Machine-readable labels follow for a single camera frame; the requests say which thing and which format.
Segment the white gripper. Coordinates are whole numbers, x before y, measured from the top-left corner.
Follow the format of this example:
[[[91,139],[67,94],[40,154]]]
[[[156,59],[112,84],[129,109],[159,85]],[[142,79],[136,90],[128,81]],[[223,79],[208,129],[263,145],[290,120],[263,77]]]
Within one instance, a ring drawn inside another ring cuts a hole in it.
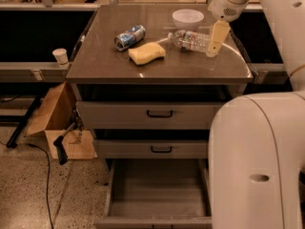
[[[209,57],[218,55],[231,29],[228,22],[236,20],[247,7],[248,3],[249,0],[212,0],[209,3],[208,10],[217,20],[213,24],[206,52]]]

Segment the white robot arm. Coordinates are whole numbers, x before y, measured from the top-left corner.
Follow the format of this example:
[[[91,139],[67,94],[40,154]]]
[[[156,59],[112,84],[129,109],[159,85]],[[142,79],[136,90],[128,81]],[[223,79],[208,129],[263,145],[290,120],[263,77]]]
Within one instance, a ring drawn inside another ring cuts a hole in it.
[[[249,0],[212,0],[213,16]],[[292,88],[246,94],[216,114],[209,138],[213,229],[303,229],[299,174],[305,168],[305,0],[259,0]]]

